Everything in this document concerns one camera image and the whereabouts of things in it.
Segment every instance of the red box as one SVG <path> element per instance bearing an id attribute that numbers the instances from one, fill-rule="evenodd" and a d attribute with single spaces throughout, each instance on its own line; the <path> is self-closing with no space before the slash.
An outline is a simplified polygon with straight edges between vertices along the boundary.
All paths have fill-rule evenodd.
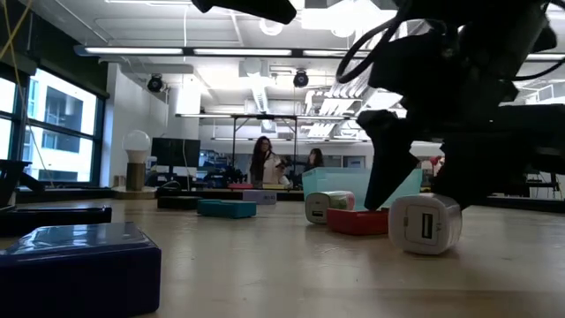
<path id="1" fill-rule="evenodd" d="M 248 189 L 253 189 L 253 185 L 252 184 L 229 184 L 228 185 L 229 189 L 238 189 L 238 190 L 248 190 Z"/>
<path id="2" fill-rule="evenodd" d="M 380 211 L 349 211 L 329 208 L 328 227 L 349 235 L 378 235 L 388 233 L 388 209 Z"/>

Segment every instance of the person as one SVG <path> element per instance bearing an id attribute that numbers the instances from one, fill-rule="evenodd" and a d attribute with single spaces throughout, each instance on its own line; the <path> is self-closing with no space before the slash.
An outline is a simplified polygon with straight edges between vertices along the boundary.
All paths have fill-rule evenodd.
<path id="1" fill-rule="evenodd" d="M 310 151 L 310 155 L 308 156 L 308 162 L 306 163 L 304 172 L 323 166 L 324 157 L 321 154 L 321 150 L 319 148 L 312 149 L 312 151 Z"/>
<path id="2" fill-rule="evenodd" d="M 284 176 L 285 170 L 284 162 L 273 152 L 271 140 L 259 137 L 248 165 L 247 181 L 257 188 L 263 187 L 263 184 L 286 186 L 289 180 Z"/>

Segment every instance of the monitor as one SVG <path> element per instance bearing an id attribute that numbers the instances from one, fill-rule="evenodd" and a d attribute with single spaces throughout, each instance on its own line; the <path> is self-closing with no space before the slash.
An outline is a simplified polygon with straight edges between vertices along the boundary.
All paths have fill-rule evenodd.
<path id="1" fill-rule="evenodd" d="M 196 168 L 200 158 L 200 140 L 153 138 L 151 156 L 157 158 L 158 165 Z"/>

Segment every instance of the teal box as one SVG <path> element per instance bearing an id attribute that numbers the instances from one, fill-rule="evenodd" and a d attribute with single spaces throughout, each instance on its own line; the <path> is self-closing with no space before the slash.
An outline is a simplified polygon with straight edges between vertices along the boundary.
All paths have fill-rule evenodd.
<path id="1" fill-rule="evenodd" d="M 245 201 L 203 200 L 199 202 L 198 214 L 228 218 L 251 217 L 257 215 L 257 204 Z"/>
<path id="2" fill-rule="evenodd" d="M 365 210 L 365 197 L 370 169 L 362 168 L 316 168 L 302 175 L 304 199 L 310 193 L 326 191 L 351 191 L 355 194 L 355 210 Z M 411 174 L 396 188 L 381 208 L 390 208 L 396 198 L 420 193 L 422 186 L 422 170 L 414 169 Z"/>

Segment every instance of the security camera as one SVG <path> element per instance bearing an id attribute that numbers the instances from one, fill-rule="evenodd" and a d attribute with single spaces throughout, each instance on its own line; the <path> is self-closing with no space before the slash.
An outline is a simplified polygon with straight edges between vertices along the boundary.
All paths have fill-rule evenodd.
<path id="1" fill-rule="evenodd" d="M 294 87 L 302 88 L 308 86 L 308 75 L 306 75 L 306 71 L 298 70 L 292 82 L 294 83 Z"/>
<path id="2" fill-rule="evenodd" d="M 151 79 L 147 83 L 147 89 L 149 90 L 149 92 L 161 93 L 165 90 L 165 88 L 167 88 L 167 86 L 162 81 L 162 75 L 152 74 Z"/>

